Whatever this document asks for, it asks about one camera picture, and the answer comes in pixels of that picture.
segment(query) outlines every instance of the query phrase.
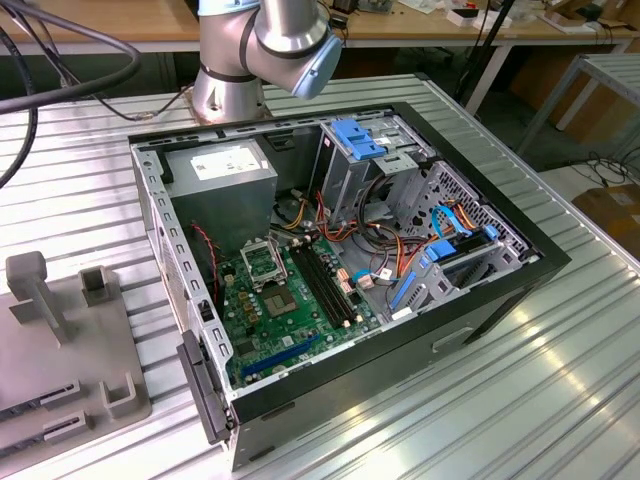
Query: motherboard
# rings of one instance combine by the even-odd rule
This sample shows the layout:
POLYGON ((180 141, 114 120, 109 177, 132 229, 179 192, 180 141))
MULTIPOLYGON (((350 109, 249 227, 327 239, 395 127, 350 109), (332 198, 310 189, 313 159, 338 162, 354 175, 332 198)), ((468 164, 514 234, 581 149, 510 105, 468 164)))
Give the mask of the motherboard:
POLYGON ((234 349, 227 370, 236 388, 294 365, 302 368, 380 326, 359 287, 346 286, 346 271, 324 238, 273 251, 276 257, 241 255, 219 265, 224 325, 234 349), (256 287, 255 279, 277 271, 280 262, 286 279, 256 287))

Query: yellow wire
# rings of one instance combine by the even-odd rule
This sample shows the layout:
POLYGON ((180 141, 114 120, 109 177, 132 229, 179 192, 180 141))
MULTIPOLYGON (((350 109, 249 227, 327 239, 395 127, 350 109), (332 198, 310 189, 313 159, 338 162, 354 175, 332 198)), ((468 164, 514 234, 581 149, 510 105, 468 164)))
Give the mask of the yellow wire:
POLYGON ((300 225, 300 222, 302 221, 302 217, 304 214, 304 206, 305 206, 306 200, 301 200, 300 201, 300 210, 298 210, 298 216, 296 217, 296 219, 291 222, 289 225, 285 225, 284 228, 287 230, 293 230, 294 228, 296 228, 298 225, 300 225))

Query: side panel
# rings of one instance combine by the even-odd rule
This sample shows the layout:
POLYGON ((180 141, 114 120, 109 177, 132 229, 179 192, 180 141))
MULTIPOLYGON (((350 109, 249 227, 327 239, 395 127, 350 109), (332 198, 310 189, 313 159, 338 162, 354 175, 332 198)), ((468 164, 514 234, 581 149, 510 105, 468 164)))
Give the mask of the side panel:
POLYGON ((458 317, 333 381, 293 399, 279 409, 240 425, 232 437, 233 468, 257 460, 275 448, 308 433, 314 427, 355 407, 408 376, 464 346, 483 324, 495 324, 492 316, 504 315, 502 306, 512 305, 510 292, 493 302, 458 317))

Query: metal work surface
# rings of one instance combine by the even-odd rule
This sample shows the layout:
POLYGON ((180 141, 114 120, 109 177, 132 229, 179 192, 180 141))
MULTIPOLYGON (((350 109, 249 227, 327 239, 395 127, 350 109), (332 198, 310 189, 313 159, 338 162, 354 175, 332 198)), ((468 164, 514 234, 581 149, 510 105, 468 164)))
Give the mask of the metal work surface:
MULTIPOLYGON (((549 115, 551 115, 565 92, 573 85, 580 72, 588 74, 591 80, 582 90, 579 98, 570 107, 570 110, 573 110, 572 118, 584 104, 586 98, 593 93, 598 83, 609 87, 622 98, 640 108, 640 54, 578 55, 573 59, 565 74, 531 120, 519 145, 516 147, 518 155, 522 155, 531 144, 544 122, 549 118, 549 115)), ((561 129, 564 129, 568 123, 563 119, 558 125, 560 127, 562 124, 561 129)), ((620 149, 626 148, 636 136, 637 132, 631 132, 631 136, 627 136, 622 140, 620 149)))
POLYGON ((581 69, 640 107, 640 54, 586 55, 581 69))
MULTIPOLYGON (((573 261, 487 337, 234 478, 635 478, 638 262, 552 197, 429 82, 410 75, 342 80, 311 102, 271 88, 266 95, 279 116, 409 102, 573 261)), ((117 103, 137 112, 166 98, 117 103)), ((192 125, 188 109, 176 102, 152 126, 131 126, 94 102, 51 107, 42 116, 35 153, 0 192, 0 257, 38 247, 52 279, 97 263, 115 269, 153 412, 16 478, 230 478, 224 449, 205 441, 176 356, 180 337, 145 240, 125 140, 192 125)), ((0 117, 0 168, 19 149, 26 118, 0 117)))

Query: blue pcie slot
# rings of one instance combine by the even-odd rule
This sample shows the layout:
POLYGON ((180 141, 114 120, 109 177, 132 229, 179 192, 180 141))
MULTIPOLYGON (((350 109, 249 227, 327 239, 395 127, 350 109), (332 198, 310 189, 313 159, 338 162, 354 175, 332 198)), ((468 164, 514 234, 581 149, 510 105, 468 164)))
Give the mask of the blue pcie slot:
POLYGON ((409 287, 411 286, 411 284, 415 279, 416 279, 416 272, 411 272, 407 277, 407 279, 402 284, 402 287, 400 287, 400 290, 398 290, 398 293, 396 294, 396 296, 393 297, 393 300, 391 301, 391 305, 390 305, 391 310, 394 310, 398 306, 398 303, 400 303, 400 300, 402 300, 402 297, 404 296, 405 293, 407 293, 407 290, 409 290, 409 287))
POLYGON ((307 340, 305 340, 302 343, 299 343, 298 345, 289 347, 280 353, 276 353, 275 355, 271 355, 268 358, 265 358, 247 367, 244 367, 242 369, 242 375, 245 377, 247 375, 253 375, 254 373, 261 372, 262 370, 265 370, 267 368, 275 367, 276 365, 286 360, 289 360, 290 358, 297 357, 298 355, 302 355, 303 353, 305 353, 307 350, 311 348, 311 345, 313 344, 313 342, 315 342, 318 338, 319 338, 318 335, 308 338, 307 340))

